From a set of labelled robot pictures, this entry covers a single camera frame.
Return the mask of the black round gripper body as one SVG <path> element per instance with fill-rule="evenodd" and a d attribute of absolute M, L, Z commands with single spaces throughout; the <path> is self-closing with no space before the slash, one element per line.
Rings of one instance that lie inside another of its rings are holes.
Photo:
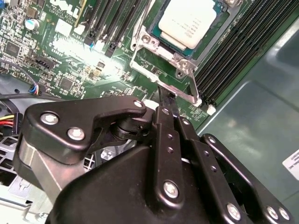
<path fill-rule="evenodd" d="M 131 149 L 69 183 L 57 197 L 49 224 L 219 224 L 219 210 L 200 193 L 190 164 L 183 162 L 185 203 L 162 211 L 153 192 L 154 154 Z"/>

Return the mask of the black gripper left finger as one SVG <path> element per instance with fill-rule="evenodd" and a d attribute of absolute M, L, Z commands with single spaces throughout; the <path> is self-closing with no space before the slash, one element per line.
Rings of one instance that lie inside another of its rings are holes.
<path fill-rule="evenodd" d="M 55 203 L 73 180 L 139 146 L 154 154 L 153 192 L 162 211 L 185 203 L 183 167 L 171 97 L 159 87 L 152 110 L 134 96 L 34 104 L 24 114 L 13 166 Z"/>

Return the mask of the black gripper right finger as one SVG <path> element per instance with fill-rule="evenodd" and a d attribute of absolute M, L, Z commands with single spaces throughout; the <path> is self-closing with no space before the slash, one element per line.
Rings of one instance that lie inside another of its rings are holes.
<path fill-rule="evenodd" d="M 199 137 L 171 97 L 183 154 L 213 224 L 293 224 L 290 211 L 213 135 Z"/>

